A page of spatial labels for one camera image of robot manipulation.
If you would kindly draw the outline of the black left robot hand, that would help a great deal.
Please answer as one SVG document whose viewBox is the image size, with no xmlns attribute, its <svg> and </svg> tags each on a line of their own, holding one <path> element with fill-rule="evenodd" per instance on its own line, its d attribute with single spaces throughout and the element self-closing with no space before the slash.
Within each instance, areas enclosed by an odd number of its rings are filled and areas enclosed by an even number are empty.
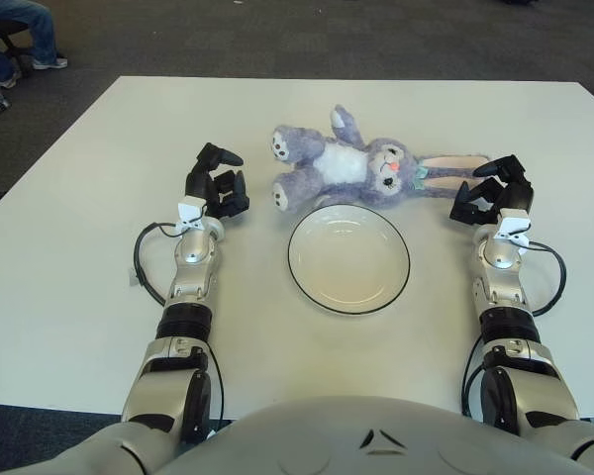
<svg viewBox="0 0 594 475">
<path fill-rule="evenodd" d="M 216 219 L 233 217 L 249 208 L 246 181 L 241 170 L 229 169 L 211 176 L 221 164 L 242 167 L 244 161 L 237 154 L 207 142 L 185 182 L 185 195 L 204 200 L 204 214 Z"/>
</svg>

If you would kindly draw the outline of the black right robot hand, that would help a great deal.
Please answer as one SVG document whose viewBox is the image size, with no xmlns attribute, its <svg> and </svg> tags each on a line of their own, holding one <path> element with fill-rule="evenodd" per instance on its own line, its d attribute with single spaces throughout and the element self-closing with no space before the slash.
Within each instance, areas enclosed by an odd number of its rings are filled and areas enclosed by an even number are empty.
<svg viewBox="0 0 594 475">
<path fill-rule="evenodd" d="M 467 225 L 497 224 L 502 209 L 531 210 L 534 189 L 516 155 L 485 163 L 472 175 L 484 181 L 473 188 L 461 183 L 449 214 L 452 220 Z"/>
</svg>

